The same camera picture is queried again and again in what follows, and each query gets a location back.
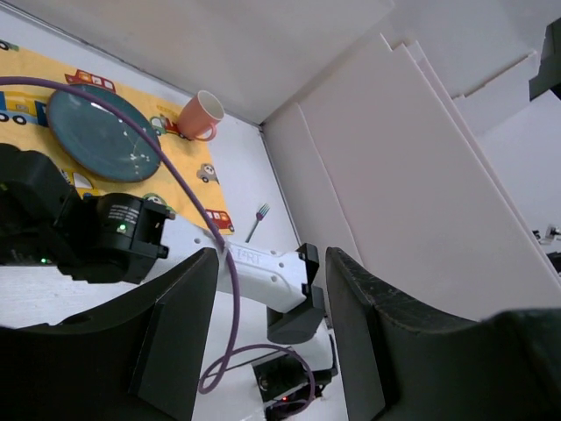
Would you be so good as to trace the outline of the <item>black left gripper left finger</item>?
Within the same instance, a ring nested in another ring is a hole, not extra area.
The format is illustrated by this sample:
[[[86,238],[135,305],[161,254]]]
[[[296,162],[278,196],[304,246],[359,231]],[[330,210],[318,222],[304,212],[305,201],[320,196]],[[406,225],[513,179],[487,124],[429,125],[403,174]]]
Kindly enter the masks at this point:
[[[57,325],[3,328],[2,419],[191,419],[217,275],[203,248]]]

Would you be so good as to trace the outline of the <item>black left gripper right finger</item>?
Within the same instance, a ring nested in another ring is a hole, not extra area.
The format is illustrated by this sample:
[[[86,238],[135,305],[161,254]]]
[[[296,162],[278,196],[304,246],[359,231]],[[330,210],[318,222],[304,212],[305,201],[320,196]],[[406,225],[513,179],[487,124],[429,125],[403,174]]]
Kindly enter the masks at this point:
[[[326,252],[330,316],[351,420],[557,420],[560,312],[474,322]]]

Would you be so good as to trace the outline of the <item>iridescent blue-green fork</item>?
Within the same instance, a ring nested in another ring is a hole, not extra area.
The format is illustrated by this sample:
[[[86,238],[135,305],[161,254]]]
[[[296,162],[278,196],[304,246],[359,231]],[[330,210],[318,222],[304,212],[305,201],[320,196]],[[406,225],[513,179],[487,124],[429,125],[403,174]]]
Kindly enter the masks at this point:
[[[246,236],[245,242],[249,243],[255,233],[259,223],[265,218],[266,214],[270,211],[270,205],[268,203],[264,203],[262,206],[259,207],[255,214],[255,221],[252,225],[251,230],[249,231],[248,235]]]

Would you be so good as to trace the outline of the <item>teal floral ceramic plate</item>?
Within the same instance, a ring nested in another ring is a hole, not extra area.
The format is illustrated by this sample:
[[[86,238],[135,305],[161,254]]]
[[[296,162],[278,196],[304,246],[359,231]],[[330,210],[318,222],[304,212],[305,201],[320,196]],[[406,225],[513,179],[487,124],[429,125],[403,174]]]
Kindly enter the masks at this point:
[[[95,175],[113,182],[142,182],[160,167],[160,157],[143,138],[96,103],[56,90],[46,116],[60,146]]]

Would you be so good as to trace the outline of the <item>yellow vehicle-print placemat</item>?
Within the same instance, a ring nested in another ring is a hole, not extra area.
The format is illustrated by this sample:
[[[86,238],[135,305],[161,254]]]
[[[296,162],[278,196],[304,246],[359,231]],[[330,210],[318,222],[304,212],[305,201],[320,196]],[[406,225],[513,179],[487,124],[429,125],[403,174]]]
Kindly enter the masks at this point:
[[[16,46],[1,43],[1,74],[27,76],[74,86],[116,106],[154,140],[192,189],[206,214],[223,235],[234,232],[226,211],[217,172],[205,141],[179,133],[179,106],[129,86]],[[54,91],[29,85],[1,88],[1,141],[20,150],[48,156],[82,197],[128,193],[166,206],[189,222],[207,224],[162,161],[157,172],[142,182],[113,182],[87,170],[60,146],[49,127],[46,107]]]

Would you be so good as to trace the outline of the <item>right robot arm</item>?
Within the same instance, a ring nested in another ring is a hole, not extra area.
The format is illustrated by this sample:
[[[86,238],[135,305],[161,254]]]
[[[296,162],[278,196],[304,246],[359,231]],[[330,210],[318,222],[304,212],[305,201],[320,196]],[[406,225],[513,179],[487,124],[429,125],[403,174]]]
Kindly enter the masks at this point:
[[[76,281],[138,284],[208,247],[227,252],[217,288],[264,304],[267,338],[292,347],[316,372],[336,354],[324,322],[315,246],[291,252],[236,242],[176,217],[164,205],[125,193],[80,196],[44,154],[1,147],[1,263],[54,267]]]

